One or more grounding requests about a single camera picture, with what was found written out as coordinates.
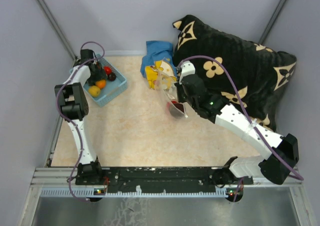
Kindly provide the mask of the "green orange toy mango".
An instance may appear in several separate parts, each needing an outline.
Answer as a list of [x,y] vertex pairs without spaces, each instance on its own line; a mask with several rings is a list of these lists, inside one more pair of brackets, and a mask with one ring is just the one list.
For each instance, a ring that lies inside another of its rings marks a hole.
[[105,79],[96,81],[95,83],[95,85],[100,89],[103,89],[106,86],[106,84],[107,84],[107,81]]

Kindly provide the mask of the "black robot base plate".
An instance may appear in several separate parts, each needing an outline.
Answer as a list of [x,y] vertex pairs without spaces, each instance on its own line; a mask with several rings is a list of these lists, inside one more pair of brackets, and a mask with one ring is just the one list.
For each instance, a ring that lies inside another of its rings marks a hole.
[[237,184],[227,166],[223,167],[105,167],[102,180],[109,193],[211,193],[217,186]]

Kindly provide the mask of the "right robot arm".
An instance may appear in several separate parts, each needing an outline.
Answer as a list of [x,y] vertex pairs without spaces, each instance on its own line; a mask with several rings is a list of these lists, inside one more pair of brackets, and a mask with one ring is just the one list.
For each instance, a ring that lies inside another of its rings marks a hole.
[[263,176],[281,185],[299,161],[298,140],[292,134],[282,136],[257,123],[249,122],[234,105],[207,90],[202,79],[193,74],[175,84],[178,101],[187,102],[204,119],[233,132],[251,145],[259,156],[234,157],[223,171],[224,180],[236,183],[241,177]]

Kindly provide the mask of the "dark maroon toy plum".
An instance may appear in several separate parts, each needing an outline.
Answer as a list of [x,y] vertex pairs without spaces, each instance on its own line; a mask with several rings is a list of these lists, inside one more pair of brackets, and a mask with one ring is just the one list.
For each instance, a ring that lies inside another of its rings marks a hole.
[[185,117],[185,107],[182,103],[169,103],[168,111],[176,119]]

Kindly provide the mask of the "red toy apple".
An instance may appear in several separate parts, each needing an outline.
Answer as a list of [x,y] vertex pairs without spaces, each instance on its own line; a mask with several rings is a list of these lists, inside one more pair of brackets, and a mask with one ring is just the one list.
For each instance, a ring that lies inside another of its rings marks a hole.
[[177,101],[170,101],[170,102],[167,102],[167,104],[166,104],[167,110],[171,115],[178,114],[178,109],[176,107],[176,103],[177,103]]

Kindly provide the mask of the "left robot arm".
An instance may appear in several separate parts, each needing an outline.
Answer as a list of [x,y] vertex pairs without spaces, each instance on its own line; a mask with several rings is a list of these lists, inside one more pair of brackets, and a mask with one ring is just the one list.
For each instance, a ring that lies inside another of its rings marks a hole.
[[70,127],[78,152],[78,159],[72,170],[72,173],[77,173],[69,179],[71,181],[74,178],[77,185],[99,184],[104,178],[86,125],[89,105],[84,93],[85,83],[100,68],[94,51],[81,49],[80,59],[73,66],[70,76],[63,84],[54,87],[57,111]]

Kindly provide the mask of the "clear dotted zip top bag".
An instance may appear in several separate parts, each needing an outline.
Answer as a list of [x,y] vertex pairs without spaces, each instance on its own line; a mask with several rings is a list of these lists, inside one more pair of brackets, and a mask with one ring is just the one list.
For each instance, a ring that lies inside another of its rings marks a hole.
[[[167,102],[177,101],[177,103],[179,103],[175,87],[177,77],[174,74],[172,66],[165,60],[155,61],[155,70],[157,72],[157,77],[154,82],[154,89],[158,92],[161,102],[164,103],[165,112],[168,116],[171,116],[167,110]],[[184,111],[185,117],[180,119],[188,118],[185,106]]]

